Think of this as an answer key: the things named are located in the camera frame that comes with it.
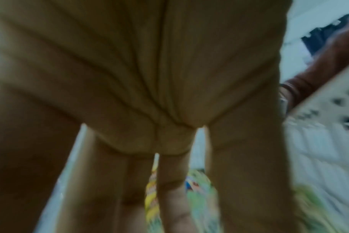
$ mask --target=hand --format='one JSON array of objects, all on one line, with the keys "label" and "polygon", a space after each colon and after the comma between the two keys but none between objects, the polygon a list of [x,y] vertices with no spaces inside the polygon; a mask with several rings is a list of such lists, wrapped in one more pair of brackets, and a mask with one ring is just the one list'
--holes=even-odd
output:
[{"label": "hand", "polygon": [[155,153],[167,233],[196,232],[184,193],[196,129],[225,232],[294,232],[278,112],[284,0],[0,0],[0,232],[31,232],[89,129],[58,233],[145,232]]}]

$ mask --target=white wall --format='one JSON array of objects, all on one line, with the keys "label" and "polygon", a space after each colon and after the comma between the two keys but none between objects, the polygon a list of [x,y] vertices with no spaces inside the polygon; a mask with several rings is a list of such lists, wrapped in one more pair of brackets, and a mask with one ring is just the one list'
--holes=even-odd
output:
[{"label": "white wall", "polygon": [[[296,1],[298,1],[296,5],[301,5],[301,0]],[[300,38],[312,29],[327,26],[346,14],[349,14],[349,0],[326,0],[304,13],[298,15],[289,13],[287,32],[281,49],[281,82],[292,78],[307,67],[305,63],[309,52]]]}]

